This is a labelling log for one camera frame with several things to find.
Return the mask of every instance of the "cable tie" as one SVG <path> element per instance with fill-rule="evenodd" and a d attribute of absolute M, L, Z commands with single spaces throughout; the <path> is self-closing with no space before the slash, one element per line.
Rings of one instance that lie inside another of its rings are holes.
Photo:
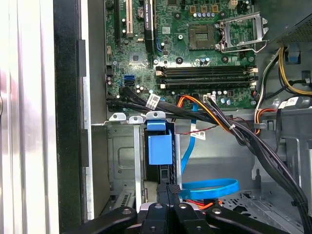
<path fill-rule="evenodd" d="M 232 124 L 231 127 L 229 127 L 229 130 L 232 130 L 234 127 L 236 127 L 234 124 Z"/>
<path fill-rule="evenodd" d="M 296 201 L 292 201 L 292 206 L 306 206 L 307 202 L 303 201 L 303 202 L 296 202 Z"/>

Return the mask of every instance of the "white label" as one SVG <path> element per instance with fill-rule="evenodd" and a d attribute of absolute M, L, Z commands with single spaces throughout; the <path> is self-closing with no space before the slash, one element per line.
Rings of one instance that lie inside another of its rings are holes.
<path fill-rule="evenodd" d="M 191 133 L 191 137 L 195 137 L 201 140 L 206 140 L 206 133 L 204 131 Z"/>
<path fill-rule="evenodd" d="M 283 109 L 287 104 L 287 101 L 283 101 L 280 105 L 279 105 L 279 109 Z"/>
<path fill-rule="evenodd" d="M 157 107 L 159 100 L 160 100 L 160 96 L 157 96 L 155 94 L 151 94 L 147 100 L 146 107 L 154 110 Z"/>
<path fill-rule="evenodd" d="M 162 33 L 163 34 L 170 34 L 171 33 L 170 27 L 162 27 Z"/>
<path fill-rule="evenodd" d="M 295 106 L 299 97 L 292 97 L 288 99 L 286 106 Z"/>
<path fill-rule="evenodd" d="M 299 97 L 292 97 L 290 99 L 288 99 L 288 101 L 283 101 L 280 105 L 279 105 L 279 109 L 283 109 L 286 106 L 295 106 L 297 101 L 298 101 Z"/>
<path fill-rule="evenodd" d="M 196 128 L 196 124 L 191 123 L 191 132 L 198 131 Z M 206 140 L 206 133 L 204 131 L 196 132 L 196 133 L 191 133 L 191 137 L 195 137 L 201 140 Z"/>

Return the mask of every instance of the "motherboard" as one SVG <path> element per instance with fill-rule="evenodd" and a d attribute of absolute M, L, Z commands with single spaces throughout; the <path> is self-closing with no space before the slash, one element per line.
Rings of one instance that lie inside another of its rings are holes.
<path fill-rule="evenodd" d="M 252 45 L 225 53 L 219 43 L 225 33 L 232 45 L 253 40 L 251 19 L 232 22 L 228 32 L 220 29 L 225 19 L 251 14 L 250 1 L 106 0 L 105 8 L 107 96 L 123 100 L 120 87 L 129 86 L 145 100 L 154 93 L 177 104 L 191 95 L 212 98 L 222 109 L 255 107 Z"/>

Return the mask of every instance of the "expansion card slot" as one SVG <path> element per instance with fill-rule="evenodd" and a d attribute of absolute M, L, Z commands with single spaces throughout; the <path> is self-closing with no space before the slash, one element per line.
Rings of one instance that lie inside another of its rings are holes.
<path fill-rule="evenodd" d="M 133 38 L 132 0 L 126 0 L 127 37 Z"/>
<path fill-rule="evenodd" d="M 216 67 L 156 67 L 156 76 L 166 78 L 198 78 L 198 77 L 248 77 L 254 73 L 248 66 L 216 66 Z"/>
<path fill-rule="evenodd" d="M 119 0 L 114 0 L 114 16 L 115 16 L 115 41 L 117 42 L 118 48 L 120 48 L 120 7 Z"/>

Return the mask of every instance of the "blue sata port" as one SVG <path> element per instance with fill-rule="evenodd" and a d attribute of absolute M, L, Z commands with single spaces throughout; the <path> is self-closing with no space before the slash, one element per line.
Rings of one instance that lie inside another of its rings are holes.
<path fill-rule="evenodd" d="M 134 75 L 125 75 L 123 77 L 123 80 L 135 80 L 135 76 Z"/>
<path fill-rule="evenodd" d="M 123 83 L 125 86 L 134 86 L 135 76 L 134 75 L 125 75 L 123 77 Z"/>

